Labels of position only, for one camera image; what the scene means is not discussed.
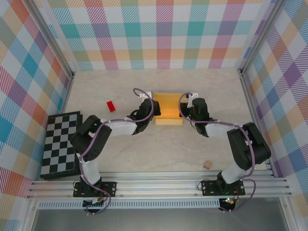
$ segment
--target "small wooden block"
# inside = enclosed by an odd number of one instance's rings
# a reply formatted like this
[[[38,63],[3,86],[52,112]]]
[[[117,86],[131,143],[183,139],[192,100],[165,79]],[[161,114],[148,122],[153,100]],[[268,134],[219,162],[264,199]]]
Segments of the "small wooden block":
[[[207,160],[204,165],[203,165],[204,168],[206,168],[207,170],[210,170],[210,168],[212,167],[212,162]]]

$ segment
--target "wall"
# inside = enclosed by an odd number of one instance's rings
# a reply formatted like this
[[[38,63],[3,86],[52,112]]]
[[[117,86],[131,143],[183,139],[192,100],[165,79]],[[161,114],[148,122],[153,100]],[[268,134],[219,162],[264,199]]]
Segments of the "wall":
[[[16,230],[69,82],[21,0],[0,0],[0,231]]]
[[[275,5],[276,2],[277,2],[277,0],[271,0],[271,1],[270,1],[269,6],[268,6],[268,8],[266,9],[266,11],[265,11],[265,13],[264,13],[264,15],[263,15],[263,17],[262,17],[262,20],[261,20],[261,22],[260,22],[260,24],[259,24],[259,26],[258,26],[258,28],[257,28],[257,30],[256,30],[256,32],[255,32],[255,34],[254,34],[254,36],[253,36],[253,38],[252,38],[252,40],[250,41],[249,47],[248,47],[248,49],[246,50],[245,55],[244,55],[244,58],[243,58],[243,60],[242,60],[242,62],[241,62],[241,64],[240,64],[240,66],[239,66],[238,68],[240,68],[240,69],[243,68],[243,66],[244,66],[244,64],[245,64],[245,62],[246,62],[246,60],[247,60],[247,58],[248,58],[248,56],[249,56],[249,54],[250,54],[250,52],[251,52],[251,49],[255,46],[256,41],[257,41],[257,39],[258,39],[258,37],[259,37],[259,34],[260,34],[260,32],[262,31],[263,27],[265,26],[266,20],[267,20],[268,17],[270,16],[270,13],[271,13],[271,11],[272,11],[272,9],[273,9],[273,7],[274,7],[274,5]]]
[[[308,1],[289,0],[248,71],[247,81],[280,177],[308,229]]]
[[[76,68],[74,67],[74,65],[73,65],[73,63],[72,63],[72,60],[71,60],[70,56],[68,55],[67,51],[65,50],[64,45],[63,45],[63,43],[61,42],[58,33],[56,32],[55,28],[53,27],[53,25],[52,25],[52,23],[51,23],[51,21],[50,21],[50,19],[49,19],[49,17],[47,16],[47,13],[46,13],[45,10],[43,9],[41,1],[40,1],[40,0],[34,0],[34,3],[35,3],[36,6],[38,7],[38,9],[39,9],[39,11],[40,11],[42,17],[44,18],[46,24],[48,25],[49,30],[50,30],[50,32],[52,33],[53,37],[55,38],[55,40],[56,40],[56,42],[57,42],[57,44],[58,44],[60,50],[63,52],[63,55],[64,55],[64,57],[66,58],[66,60],[67,60],[67,62],[68,62],[68,64],[69,64],[69,66],[70,66],[70,68],[71,68],[72,70],[75,70]]]
[[[270,0],[36,2],[76,69],[117,70],[235,67]]]

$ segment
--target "aluminum rail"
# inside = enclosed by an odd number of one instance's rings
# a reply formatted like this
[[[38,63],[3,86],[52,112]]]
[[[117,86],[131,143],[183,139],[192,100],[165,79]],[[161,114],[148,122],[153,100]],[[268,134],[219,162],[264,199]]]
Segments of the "aluminum rail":
[[[102,181],[117,182],[116,196],[113,199],[224,198],[225,196],[203,197],[202,192],[197,189],[197,184],[201,180],[215,180],[218,173],[218,171],[139,172],[101,173],[101,176]],[[73,182],[77,179],[78,177],[69,177],[63,180],[34,181],[28,198],[76,200],[78,198],[73,197]],[[270,169],[255,170],[251,179],[254,179],[257,184],[254,197],[285,197],[291,195],[286,179],[275,178]],[[250,196],[253,191],[253,183],[244,181],[244,187],[246,195],[241,196],[242,198]]]

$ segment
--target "yellow box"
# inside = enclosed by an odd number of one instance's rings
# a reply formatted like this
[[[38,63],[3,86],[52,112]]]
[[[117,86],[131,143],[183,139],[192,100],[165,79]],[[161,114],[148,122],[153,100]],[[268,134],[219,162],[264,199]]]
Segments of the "yellow box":
[[[182,125],[179,112],[179,99],[182,94],[154,93],[153,98],[159,102],[161,115],[155,117],[156,125]]]

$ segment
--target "chessboard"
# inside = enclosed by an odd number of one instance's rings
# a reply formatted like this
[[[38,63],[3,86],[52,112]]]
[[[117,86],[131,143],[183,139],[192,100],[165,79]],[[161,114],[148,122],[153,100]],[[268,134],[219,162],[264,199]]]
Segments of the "chessboard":
[[[48,117],[41,179],[51,180],[80,174],[78,158],[69,136],[81,124],[80,111]]]

